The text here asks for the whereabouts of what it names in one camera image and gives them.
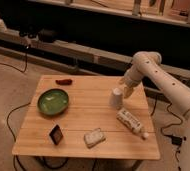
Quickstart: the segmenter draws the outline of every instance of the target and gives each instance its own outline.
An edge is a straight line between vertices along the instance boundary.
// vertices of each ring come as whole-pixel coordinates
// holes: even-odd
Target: bottle
[[[119,110],[117,119],[127,126],[134,134],[140,135],[143,139],[147,139],[149,134],[145,131],[143,124],[132,115],[127,109]]]
[[[0,18],[0,31],[6,31],[7,27],[4,21]]]

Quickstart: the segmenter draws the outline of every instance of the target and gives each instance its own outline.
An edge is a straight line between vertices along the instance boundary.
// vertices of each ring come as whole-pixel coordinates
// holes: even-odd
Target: red object
[[[55,80],[56,84],[59,85],[71,85],[72,80],[71,79],[64,79],[64,80]]]

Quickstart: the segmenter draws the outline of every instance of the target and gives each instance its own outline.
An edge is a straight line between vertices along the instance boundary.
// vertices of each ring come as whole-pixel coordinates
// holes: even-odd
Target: floor
[[[0,55],[0,62],[11,64],[17,68],[23,68],[24,62],[14,58]],[[6,125],[8,113],[25,103],[30,102],[37,82],[42,74],[66,74],[55,71],[50,68],[41,67],[39,65],[28,64],[26,74],[22,74],[12,68],[0,65],[0,171],[11,171],[13,168],[13,156],[11,154],[14,144],[13,138]],[[154,99],[147,98],[150,106],[150,112],[154,105]],[[158,101],[157,108],[153,116],[153,123],[156,129],[157,140],[159,143],[161,159],[159,161],[144,161],[138,171],[176,171],[178,170],[178,162],[175,159],[176,146],[173,146],[170,139],[160,134],[160,127],[169,123],[177,122],[177,120],[166,111],[165,102]],[[9,123],[17,134],[23,121],[26,108],[12,113]],[[178,127],[169,128],[167,133],[182,135],[184,124]],[[20,160],[27,171],[44,171],[47,168],[42,167],[38,162],[28,156],[20,156]],[[51,165],[63,162],[63,158],[48,158]],[[127,171],[134,161],[130,160],[97,160],[95,171]],[[89,171],[92,170],[94,159],[72,158],[60,170],[68,171]]]

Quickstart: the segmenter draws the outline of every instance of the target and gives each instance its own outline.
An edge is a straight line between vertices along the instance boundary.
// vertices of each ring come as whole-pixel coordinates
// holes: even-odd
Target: table leg
[[[134,165],[131,167],[131,171],[136,171],[142,162],[143,160],[136,160]]]

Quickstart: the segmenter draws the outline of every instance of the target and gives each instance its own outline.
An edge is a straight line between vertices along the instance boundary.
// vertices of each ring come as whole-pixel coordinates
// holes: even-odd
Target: white cup
[[[114,109],[121,109],[123,106],[123,92],[120,88],[114,88],[112,90],[109,105]]]

